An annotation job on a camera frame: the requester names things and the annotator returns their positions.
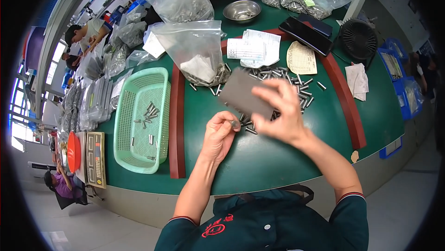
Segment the black desk fan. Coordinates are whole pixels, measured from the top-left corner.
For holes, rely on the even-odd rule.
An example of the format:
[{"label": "black desk fan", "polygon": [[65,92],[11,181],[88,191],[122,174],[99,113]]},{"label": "black desk fan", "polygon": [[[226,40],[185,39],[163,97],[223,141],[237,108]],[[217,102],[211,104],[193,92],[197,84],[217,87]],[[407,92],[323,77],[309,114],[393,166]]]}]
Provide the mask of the black desk fan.
[{"label": "black desk fan", "polygon": [[360,19],[350,19],[340,27],[337,40],[348,55],[358,59],[368,70],[377,51],[377,35],[371,26]]}]

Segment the white glove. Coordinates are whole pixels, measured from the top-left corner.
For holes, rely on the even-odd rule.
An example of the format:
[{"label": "white glove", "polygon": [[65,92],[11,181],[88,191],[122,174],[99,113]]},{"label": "white glove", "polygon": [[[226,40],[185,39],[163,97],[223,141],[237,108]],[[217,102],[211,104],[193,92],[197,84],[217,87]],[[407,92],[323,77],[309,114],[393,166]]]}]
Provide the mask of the white glove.
[{"label": "white glove", "polygon": [[423,75],[423,70],[422,70],[422,68],[420,67],[419,64],[417,64],[417,72],[420,74],[420,76]]}]

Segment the green plastic basket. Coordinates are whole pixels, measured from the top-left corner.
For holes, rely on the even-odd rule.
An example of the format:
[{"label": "green plastic basket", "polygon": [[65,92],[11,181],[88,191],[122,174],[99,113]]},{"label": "green plastic basket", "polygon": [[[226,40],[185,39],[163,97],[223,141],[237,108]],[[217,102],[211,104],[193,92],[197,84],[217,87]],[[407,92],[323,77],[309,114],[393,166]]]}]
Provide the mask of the green plastic basket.
[{"label": "green plastic basket", "polygon": [[[167,159],[170,89],[164,68],[141,70],[125,80],[114,123],[114,159],[120,166],[135,173],[153,174]],[[133,120],[144,119],[150,102],[159,109],[158,116],[143,129],[141,123]],[[153,145],[149,143],[150,134]],[[130,146],[132,137],[134,146]]]}]

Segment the purple shirt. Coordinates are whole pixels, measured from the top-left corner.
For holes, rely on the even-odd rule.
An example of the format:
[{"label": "purple shirt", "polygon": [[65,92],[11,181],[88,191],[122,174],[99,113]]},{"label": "purple shirt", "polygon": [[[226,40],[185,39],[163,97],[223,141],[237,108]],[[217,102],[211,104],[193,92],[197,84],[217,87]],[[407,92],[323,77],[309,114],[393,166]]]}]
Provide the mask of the purple shirt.
[{"label": "purple shirt", "polygon": [[[54,175],[54,177],[57,180],[57,185],[56,187],[54,187],[57,191],[57,193],[59,193],[60,196],[65,197],[65,198],[74,198],[73,197],[73,192],[68,188],[68,186],[66,185],[66,181],[63,178],[62,174],[56,173]],[[73,191],[75,191],[76,193],[76,198],[79,198],[82,196],[82,190],[80,188],[76,188],[76,185],[73,181],[73,175],[68,176],[68,179],[70,180],[71,186],[73,188]]]}]

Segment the fan grille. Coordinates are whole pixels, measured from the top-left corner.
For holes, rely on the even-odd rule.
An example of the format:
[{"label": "fan grille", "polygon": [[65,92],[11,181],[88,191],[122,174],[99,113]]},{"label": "fan grille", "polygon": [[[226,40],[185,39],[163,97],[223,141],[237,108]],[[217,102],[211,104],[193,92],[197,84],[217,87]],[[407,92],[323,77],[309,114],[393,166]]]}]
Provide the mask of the fan grille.
[{"label": "fan grille", "polygon": [[377,36],[362,20],[346,21],[340,29],[340,40],[346,52],[356,59],[368,59],[377,50]]}]

